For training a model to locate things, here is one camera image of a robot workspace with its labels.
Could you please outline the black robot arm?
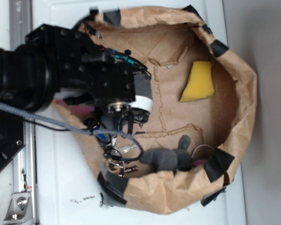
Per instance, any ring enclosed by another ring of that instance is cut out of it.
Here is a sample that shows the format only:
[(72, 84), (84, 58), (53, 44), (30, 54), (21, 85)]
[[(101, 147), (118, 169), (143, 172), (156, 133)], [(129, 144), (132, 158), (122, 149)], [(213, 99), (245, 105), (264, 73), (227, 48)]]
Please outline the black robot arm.
[(142, 125), (153, 106), (151, 75), (130, 54), (97, 45), (86, 33), (43, 24), (14, 51), (0, 49), (0, 102), (38, 112), (59, 98)]

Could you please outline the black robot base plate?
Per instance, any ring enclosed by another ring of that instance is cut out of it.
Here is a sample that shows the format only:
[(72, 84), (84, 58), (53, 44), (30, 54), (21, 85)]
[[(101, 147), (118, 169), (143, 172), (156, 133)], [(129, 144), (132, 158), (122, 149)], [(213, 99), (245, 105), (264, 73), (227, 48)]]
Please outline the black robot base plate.
[(23, 119), (0, 111), (0, 173), (24, 146)]

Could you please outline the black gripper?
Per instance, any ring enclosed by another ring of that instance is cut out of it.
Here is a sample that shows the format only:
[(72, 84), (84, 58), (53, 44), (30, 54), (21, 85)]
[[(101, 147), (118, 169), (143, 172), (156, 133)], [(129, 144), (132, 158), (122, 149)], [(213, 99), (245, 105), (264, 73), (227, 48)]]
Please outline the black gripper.
[(86, 33), (43, 24), (25, 38), (36, 66), (38, 109), (54, 98), (90, 105), (133, 124), (148, 122), (153, 107), (151, 74), (131, 56), (95, 44)]

